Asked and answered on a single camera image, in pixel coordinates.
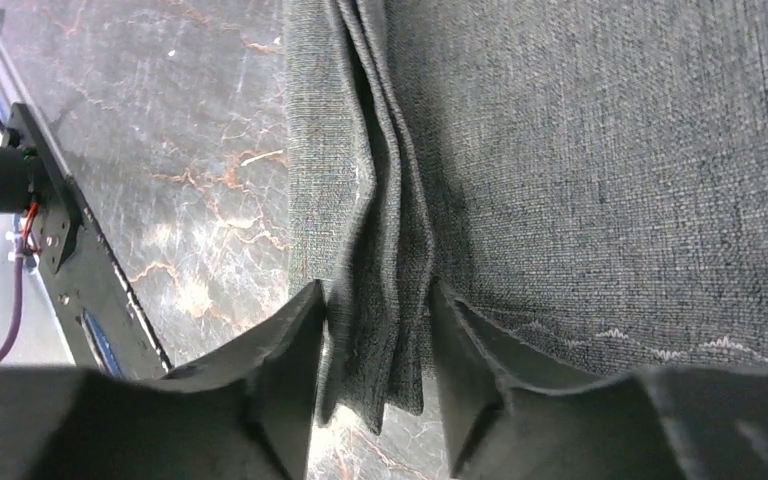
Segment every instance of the marble surface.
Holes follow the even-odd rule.
[[[281,0],[2,0],[3,38],[172,362],[288,298]],[[426,382],[431,388],[433,382]],[[446,478],[436,396],[316,428],[309,477]]]

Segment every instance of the dark gray fabric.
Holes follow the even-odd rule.
[[[286,9],[293,288],[334,280],[325,417],[422,408],[431,272],[594,373],[768,364],[768,2]]]

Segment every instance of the purple cable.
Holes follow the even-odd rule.
[[[16,258],[13,260],[13,316],[10,318],[10,330],[0,348],[0,363],[10,353],[16,338],[19,336],[19,325],[22,323],[22,270],[24,269],[24,252],[22,242],[16,242]]]

